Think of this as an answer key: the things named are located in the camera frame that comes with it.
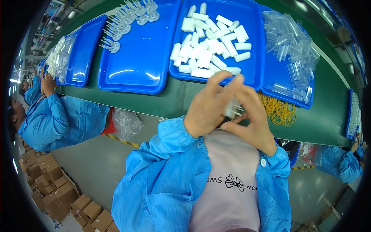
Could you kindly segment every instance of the worker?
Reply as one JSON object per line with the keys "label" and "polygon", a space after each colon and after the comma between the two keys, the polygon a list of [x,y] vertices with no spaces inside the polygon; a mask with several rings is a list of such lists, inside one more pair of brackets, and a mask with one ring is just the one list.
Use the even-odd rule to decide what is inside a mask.
{"label": "worker", "polygon": [[363,173],[366,144],[357,136],[351,150],[345,151],[336,146],[319,145],[314,156],[316,169],[342,180],[343,183],[355,181]]}
{"label": "worker", "polygon": [[41,89],[39,85],[39,78],[37,72],[33,70],[32,87],[29,87],[28,82],[24,79],[18,86],[19,95],[24,97],[27,104],[32,105],[34,101],[41,97]]}
{"label": "worker", "polygon": [[[244,77],[219,85],[231,76],[216,73],[185,116],[159,123],[129,154],[111,210],[120,231],[290,231],[288,154]],[[215,129],[234,96],[246,112]]]}
{"label": "worker", "polygon": [[25,112],[22,104],[9,98],[7,120],[10,140],[19,134],[37,151],[71,146],[98,136],[108,128],[108,106],[73,97],[58,97],[55,82],[45,74],[41,87],[45,92]]}

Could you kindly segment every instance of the finger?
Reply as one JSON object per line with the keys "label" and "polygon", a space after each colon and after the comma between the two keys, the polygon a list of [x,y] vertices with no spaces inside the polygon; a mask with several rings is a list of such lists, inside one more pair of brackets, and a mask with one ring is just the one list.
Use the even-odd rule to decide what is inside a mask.
{"label": "finger", "polygon": [[238,74],[228,85],[224,86],[223,92],[219,95],[221,107],[224,108],[231,101],[236,92],[242,87],[243,81],[243,75]]}
{"label": "finger", "polygon": [[225,71],[225,70],[219,71],[214,76],[210,77],[207,80],[206,86],[211,92],[217,93],[217,91],[219,89],[219,87],[218,87],[219,83],[222,80],[224,80],[228,77],[231,77],[231,76],[232,76],[231,72],[228,72],[228,71]]}

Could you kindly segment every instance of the clear plastic bag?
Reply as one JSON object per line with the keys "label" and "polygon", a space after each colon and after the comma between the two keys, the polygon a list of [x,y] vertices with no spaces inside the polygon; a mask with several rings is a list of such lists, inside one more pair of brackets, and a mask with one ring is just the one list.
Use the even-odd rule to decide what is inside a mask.
{"label": "clear plastic bag", "polygon": [[122,141],[129,141],[134,135],[140,132],[144,123],[132,111],[116,108],[112,113],[115,131]]}

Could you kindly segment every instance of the gray floor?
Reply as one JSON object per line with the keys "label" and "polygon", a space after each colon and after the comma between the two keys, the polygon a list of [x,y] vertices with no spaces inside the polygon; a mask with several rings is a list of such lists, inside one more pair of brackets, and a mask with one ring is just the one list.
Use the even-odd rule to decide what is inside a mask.
{"label": "gray floor", "polygon": [[[155,117],[138,114],[145,126],[130,141],[141,144],[157,133]],[[117,182],[125,175],[127,155],[136,149],[101,135],[75,146],[52,151],[58,163],[78,182],[81,191],[107,210]],[[292,170],[289,179],[292,229],[310,221],[325,207],[325,196],[332,204],[344,187],[337,178],[315,168]]]}

